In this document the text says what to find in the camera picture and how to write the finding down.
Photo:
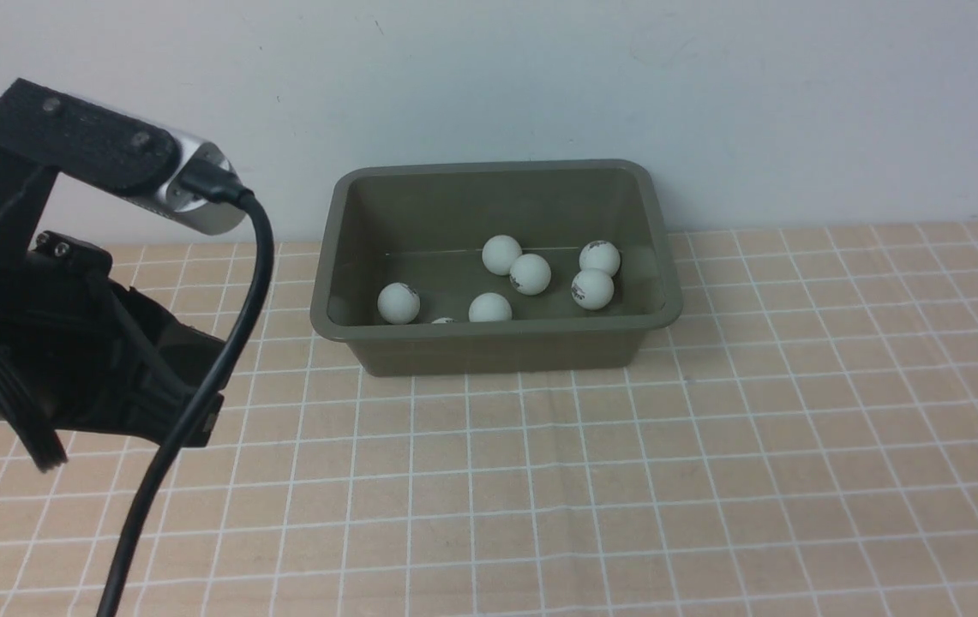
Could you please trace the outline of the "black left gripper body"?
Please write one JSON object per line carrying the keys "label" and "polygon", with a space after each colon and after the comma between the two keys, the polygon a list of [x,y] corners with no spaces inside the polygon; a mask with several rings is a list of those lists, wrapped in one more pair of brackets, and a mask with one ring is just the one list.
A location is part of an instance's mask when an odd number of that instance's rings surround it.
{"label": "black left gripper body", "polygon": [[0,356],[60,430],[162,444],[225,344],[112,280],[93,243],[45,231],[0,265]]}

